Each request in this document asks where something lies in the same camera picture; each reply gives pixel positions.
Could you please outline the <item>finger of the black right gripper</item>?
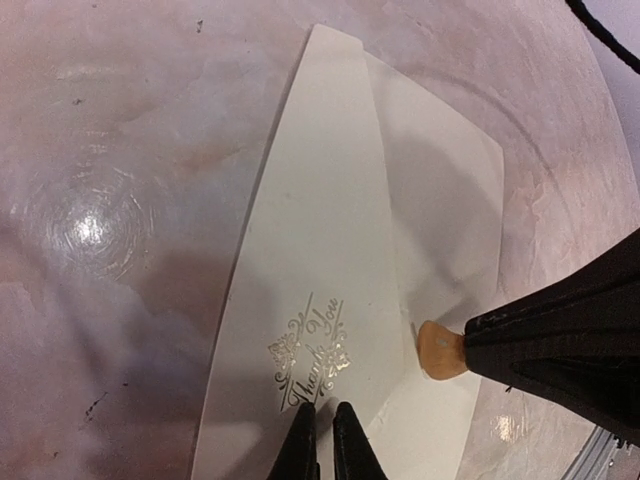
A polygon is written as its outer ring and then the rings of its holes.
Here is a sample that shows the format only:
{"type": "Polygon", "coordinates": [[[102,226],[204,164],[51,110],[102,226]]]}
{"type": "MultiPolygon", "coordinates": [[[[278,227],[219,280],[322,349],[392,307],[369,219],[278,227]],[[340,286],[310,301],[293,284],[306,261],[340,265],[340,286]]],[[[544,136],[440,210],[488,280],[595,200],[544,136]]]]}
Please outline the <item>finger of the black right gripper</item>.
{"type": "Polygon", "coordinates": [[[468,368],[556,403],[620,440],[639,444],[639,358],[518,358],[490,349],[467,352],[468,368]]]}
{"type": "Polygon", "coordinates": [[[476,373],[524,360],[639,355],[639,241],[624,239],[567,278],[469,320],[476,373]]]}

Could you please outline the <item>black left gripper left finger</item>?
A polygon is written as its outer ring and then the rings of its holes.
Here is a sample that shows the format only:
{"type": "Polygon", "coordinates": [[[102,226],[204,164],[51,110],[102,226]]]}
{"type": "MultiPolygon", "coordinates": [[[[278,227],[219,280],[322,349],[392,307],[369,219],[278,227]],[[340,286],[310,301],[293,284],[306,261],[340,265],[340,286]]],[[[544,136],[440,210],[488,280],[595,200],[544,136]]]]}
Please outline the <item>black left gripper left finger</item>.
{"type": "Polygon", "coordinates": [[[310,403],[302,403],[296,412],[282,443],[268,480],[318,480],[316,410],[310,403]]]}

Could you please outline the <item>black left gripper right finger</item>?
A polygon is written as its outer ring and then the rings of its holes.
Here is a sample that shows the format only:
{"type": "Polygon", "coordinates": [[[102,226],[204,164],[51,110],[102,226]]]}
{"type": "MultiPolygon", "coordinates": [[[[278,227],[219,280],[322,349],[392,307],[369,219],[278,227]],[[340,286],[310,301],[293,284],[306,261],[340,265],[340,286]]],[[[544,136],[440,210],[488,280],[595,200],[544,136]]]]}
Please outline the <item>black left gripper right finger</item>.
{"type": "Polygon", "coordinates": [[[340,402],[333,419],[334,478],[387,480],[349,402],[340,402]]]}

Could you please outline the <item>round brown seal sticker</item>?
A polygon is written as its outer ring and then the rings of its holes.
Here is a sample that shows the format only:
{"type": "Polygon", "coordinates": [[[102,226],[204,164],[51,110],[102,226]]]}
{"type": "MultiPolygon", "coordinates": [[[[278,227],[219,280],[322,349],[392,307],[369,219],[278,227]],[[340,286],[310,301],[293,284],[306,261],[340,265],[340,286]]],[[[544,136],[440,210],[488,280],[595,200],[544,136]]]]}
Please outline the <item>round brown seal sticker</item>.
{"type": "Polygon", "coordinates": [[[420,327],[417,351],[420,367],[434,380],[449,380],[468,371],[464,336],[434,321],[420,327]]]}

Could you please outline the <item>cream paper envelope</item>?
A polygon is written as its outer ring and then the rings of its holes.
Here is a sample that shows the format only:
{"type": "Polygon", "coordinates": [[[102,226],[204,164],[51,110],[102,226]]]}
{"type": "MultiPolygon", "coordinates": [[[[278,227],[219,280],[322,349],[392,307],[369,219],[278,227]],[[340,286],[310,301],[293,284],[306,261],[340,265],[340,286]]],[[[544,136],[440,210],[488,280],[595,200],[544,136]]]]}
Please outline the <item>cream paper envelope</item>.
{"type": "Polygon", "coordinates": [[[347,401],[389,478],[454,478],[480,379],[429,379],[414,339],[492,303],[503,190],[495,140],[315,25],[235,265],[192,477],[265,478],[311,402],[331,478],[332,411],[347,401]]]}

